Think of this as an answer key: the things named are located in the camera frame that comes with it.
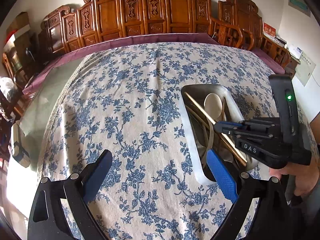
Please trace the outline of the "person's right hand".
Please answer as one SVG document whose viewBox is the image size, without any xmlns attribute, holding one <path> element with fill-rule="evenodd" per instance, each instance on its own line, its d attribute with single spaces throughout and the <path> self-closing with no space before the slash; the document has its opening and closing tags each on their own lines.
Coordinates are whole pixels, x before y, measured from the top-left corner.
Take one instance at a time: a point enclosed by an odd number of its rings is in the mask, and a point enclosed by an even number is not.
<svg viewBox="0 0 320 240">
<path fill-rule="evenodd" d="M 269 174 L 272 177 L 281 178 L 282 175 L 295 176 L 295 190 L 294 195 L 305 197 L 317 185 L 319 180 L 319 166 L 317 158 L 312 157 L 309 166 L 288 163 L 284 168 L 273 169 L 269 168 Z"/>
</svg>

